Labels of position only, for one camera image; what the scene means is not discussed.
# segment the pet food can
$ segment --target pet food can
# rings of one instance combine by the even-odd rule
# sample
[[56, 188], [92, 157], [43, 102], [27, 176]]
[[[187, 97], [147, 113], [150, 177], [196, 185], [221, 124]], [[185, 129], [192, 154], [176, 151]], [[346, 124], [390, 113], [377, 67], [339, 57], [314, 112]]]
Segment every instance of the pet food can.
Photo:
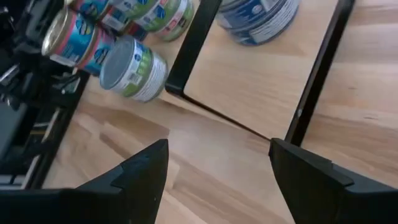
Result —
[[281, 1], [285, 0], [223, 1], [216, 18], [225, 29], [240, 29], [263, 21]]
[[105, 90], [148, 102], [163, 90], [167, 75], [164, 59], [126, 35], [108, 53], [99, 80]]
[[104, 17], [110, 7], [108, 0], [65, 0], [65, 5], [94, 21]]
[[146, 31], [157, 32], [165, 27], [174, 17], [182, 0], [158, 0], [155, 6], [134, 22]]
[[180, 6], [173, 18], [165, 27], [157, 31], [155, 35], [163, 40], [171, 41], [181, 36], [192, 21], [195, 9], [192, 0], [181, 0]]
[[81, 14], [64, 8], [55, 16], [44, 37], [42, 54], [73, 67], [90, 54], [98, 32]]
[[148, 13], [159, 0], [110, 0], [110, 4], [127, 14], [131, 19], [137, 19]]
[[243, 45], [260, 45], [271, 41], [292, 23], [300, 0], [283, 0], [280, 8], [266, 16], [266, 19], [242, 29], [228, 29], [232, 38]]
[[140, 25], [136, 24], [135, 22], [131, 21], [126, 29], [124, 30], [123, 34], [131, 35], [135, 39], [139, 41], [145, 40], [148, 35], [148, 32], [144, 30]]
[[115, 37], [109, 35], [105, 30], [100, 29], [98, 37], [89, 56], [77, 65], [78, 68], [90, 72], [94, 76], [99, 76], [101, 73], [102, 64], [108, 54], [113, 48]]

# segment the black metal frame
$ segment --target black metal frame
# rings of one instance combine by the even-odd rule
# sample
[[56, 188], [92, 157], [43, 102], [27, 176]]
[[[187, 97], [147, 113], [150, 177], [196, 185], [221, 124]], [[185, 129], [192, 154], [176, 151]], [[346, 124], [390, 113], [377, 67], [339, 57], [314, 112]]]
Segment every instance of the black metal frame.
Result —
[[57, 155], [59, 146], [61, 145], [62, 139], [69, 127], [69, 123], [72, 120], [73, 114], [79, 104], [80, 98], [84, 92], [87, 81], [90, 77], [89, 73], [79, 71], [80, 82], [76, 92], [71, 96], [63, 96], [60, 91], [54, 91], [50, 93], [51, 101], [63, 102], [64, 108], [61, 109], [60, 114], [55, 122], [55, 126], [52, 128], [50, 134], [53, 136], [51, 144], [45, 145], [48, 148], [44, 149], [46, 153], [40, 155], [39, 160], [36, 163], [35, 169], [32, 175], [29, 177], [29, 181], [26, 185], [27, 189], [41, 189], [47, 173], [50, 170], [51, 164]]
[[[223, 118], [243, 129], [246, 129], [264, 139], [262, 134], [250, 129], [238, 121], [222, 114], [205, 104], [194, 100], [184, 93], [185, 85], [188, 82], [191, 71], [198, 58], [200, 50], [206, 40], [213, 20], [216, 16], [221, 0], [202, 0], [197, 13], [192, 21], [187, 36], [183, 41], [177, 58], [170, 71], [165, 89], [170, 94], [197, 105], [215, 115]], [[354, 6], [354, 0], [339, 0], [333, 17], [329, 23], [325, 38], [316, 57], [314, 66], [305, 85], [303, 94], [295, 110], [294, 117], [287, 131], [285, 140], [297, 146], [301, 145], [305, 132], [311, 120], [318, 97], [328, 74], [333, 57], [337, 50], [341, 36], [345, 29], [349, 15]]]

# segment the green can label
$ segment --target green can label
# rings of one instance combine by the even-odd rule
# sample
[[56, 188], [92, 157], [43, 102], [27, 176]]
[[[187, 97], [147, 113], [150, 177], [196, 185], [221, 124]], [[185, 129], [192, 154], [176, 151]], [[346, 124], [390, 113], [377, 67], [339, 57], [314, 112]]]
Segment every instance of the green can label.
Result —
[[163, 40], [174, 40], [179, 37], [192, 21], [195, 10], [191, 0], [181, 0], [177, 12], [174, 14], [170, 22], [157, 31], [155, 35]]
[[134, 55], [127, 72], [112, 90], [147, 102], [161, 91], [167, 76], [166, 62], [148, 47], [134, 41]]
[[171, 21], [181, 0], [159, 0], [150, 11], [134, 20], [147, 31], [158, 31]]

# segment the wood grain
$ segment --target wood grain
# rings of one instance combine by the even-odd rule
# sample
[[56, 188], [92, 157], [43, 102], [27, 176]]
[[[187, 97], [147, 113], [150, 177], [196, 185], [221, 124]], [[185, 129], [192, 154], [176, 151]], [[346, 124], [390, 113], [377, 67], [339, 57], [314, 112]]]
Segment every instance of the wood grain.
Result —
[[45, 181], [76, 187], [160, 138], [169, 139], [157, 223], [293, 223], [269, 142], [157, 100], [136, 103], [89, 83]]
[[285, 138], [337, 0], [302, 0], [291, 26], [258, 47], [239, 45], [216, 22], [185, 94], [267, 138]]
[[303, 147], [398, 187], [398, 2], [356, 1]]

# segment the black metal bar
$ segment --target black metal bar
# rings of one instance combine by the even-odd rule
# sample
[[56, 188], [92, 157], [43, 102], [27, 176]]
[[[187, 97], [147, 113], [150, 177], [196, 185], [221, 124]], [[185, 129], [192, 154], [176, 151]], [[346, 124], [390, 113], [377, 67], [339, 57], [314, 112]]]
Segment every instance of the black metal bar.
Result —
[[317, 105], [323, 84], [353, 7], [354, 0], [339, 0], [336, 6], [335, 13], [331, 18], [317, 59], [312, 67], [311, 74], [285, 137], [285, 141], [291, 144], [300, 146], [304, 140], [313, 111]]
[[183, 90], [197, 61], [200, 49], [213, 24], [221, 0], [201, 0], [197, 13], [178, 52], [170, 71], [165, 88], [177, 96], [183, 96]]

